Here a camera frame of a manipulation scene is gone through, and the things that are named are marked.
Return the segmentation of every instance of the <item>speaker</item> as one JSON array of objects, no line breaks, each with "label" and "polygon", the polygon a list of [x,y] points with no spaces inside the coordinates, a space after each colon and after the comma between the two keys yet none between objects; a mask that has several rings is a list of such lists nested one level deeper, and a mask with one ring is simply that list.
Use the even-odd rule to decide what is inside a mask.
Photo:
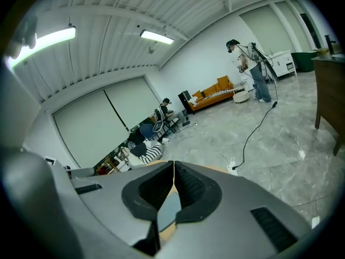
[{"label": "speaker", "polygon": [[179,97],[182,105],[184,106],[186,112],[188,114],[193,114],[194,112],[190,108],[189,103],[188,103],[188,101],[190,100],[190,95],[189,95],[188,91],[186,90],[186,91],[181,92],[181,94],[179,94],[178,97]]}]

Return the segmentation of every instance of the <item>person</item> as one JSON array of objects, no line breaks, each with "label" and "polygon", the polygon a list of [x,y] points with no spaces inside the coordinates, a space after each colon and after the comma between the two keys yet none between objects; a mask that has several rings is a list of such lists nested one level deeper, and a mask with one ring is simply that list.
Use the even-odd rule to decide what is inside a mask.
[{"label": "person", "polygon": [[255,86],[255,100],[259,100],[261,103],[269,103],[271,101],[271,95],[268,91],[263,72],[261,70],[261,63],[257,63],[249,58],[248,47],[241,45],[235,39],[226,43],[227,51],[234,53],[234,58],[239,61],[240,72],[249,71]]},{"label": "person", "polygon": [[178,118],[182,126],[186,126],[190,124],[189,118],[185,117],[181,111],[172,111],[168,110],[167,106],[171,104],[170,100],[168,98],[165,98],[162,103],[160,104],[160,108],[163,111],[164,115],[168,118],[169,121],[174,120],[175,118]]}]

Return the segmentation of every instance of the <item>green trash bin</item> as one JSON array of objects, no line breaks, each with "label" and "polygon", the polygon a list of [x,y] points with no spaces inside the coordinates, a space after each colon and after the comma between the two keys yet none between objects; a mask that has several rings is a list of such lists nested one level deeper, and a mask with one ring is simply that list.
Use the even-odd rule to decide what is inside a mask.
[{"label": "green trash bin", "polygon": [[314,65],[312,58],[318,56],[315,51],[302,52],[302,53],[291,53],[293,61],[295,62],[296,69],[300,72],[314,71]]}]

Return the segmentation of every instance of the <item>jeans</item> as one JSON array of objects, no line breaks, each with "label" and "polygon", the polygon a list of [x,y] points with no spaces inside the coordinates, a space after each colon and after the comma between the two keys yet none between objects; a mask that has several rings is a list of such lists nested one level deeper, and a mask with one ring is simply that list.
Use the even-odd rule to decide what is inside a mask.
[{"label": "jeans", "polygon": [[185,116],[183,115],[182,111],[175,111],[172,116],[168,117],[169,121],[173,121],[175,118],[179,118],[182,124],[187,122]]},{"label": "jeans", "polygon": [[264,101],[271,101],[271,95],[268,91],[266,81],[261,70],[261,64],[257,64],[257,66],[250,70],[250,74],[254,79],[255,98],[258,100],[262,99]]}]

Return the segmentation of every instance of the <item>seated person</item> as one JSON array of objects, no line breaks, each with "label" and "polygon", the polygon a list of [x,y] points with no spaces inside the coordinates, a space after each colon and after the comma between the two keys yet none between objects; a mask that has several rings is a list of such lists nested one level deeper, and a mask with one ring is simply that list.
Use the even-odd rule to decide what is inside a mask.
[{"label": "seated person", "polygon": [[182,123],[182,126],[186,126],[190,124],[190,121],[188,121],[189,118],[185,117],[181,111],[174,112],[172,110],[168,110],[167,108],[168,104],[171,104],[171,102],[168,98],[165,98],[160,104],[160,108],[169,121],[172,121],[175,118],[179,118],[179,120]]}]

